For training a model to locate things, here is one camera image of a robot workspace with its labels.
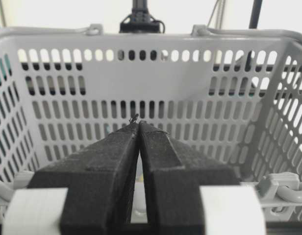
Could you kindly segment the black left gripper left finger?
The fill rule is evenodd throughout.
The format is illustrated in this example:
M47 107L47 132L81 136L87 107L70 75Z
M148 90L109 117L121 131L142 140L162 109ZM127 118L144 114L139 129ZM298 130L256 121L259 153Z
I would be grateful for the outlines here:
M14 192L4 235L105 235L130 221L139 125L129 125L38 171Z

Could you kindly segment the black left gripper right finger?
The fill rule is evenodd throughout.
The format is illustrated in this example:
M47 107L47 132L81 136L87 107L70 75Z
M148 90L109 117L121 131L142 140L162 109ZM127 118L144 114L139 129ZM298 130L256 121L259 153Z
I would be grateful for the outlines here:
M253 188L234 169L142 121L140 155L148 223L160 235L263 235Z

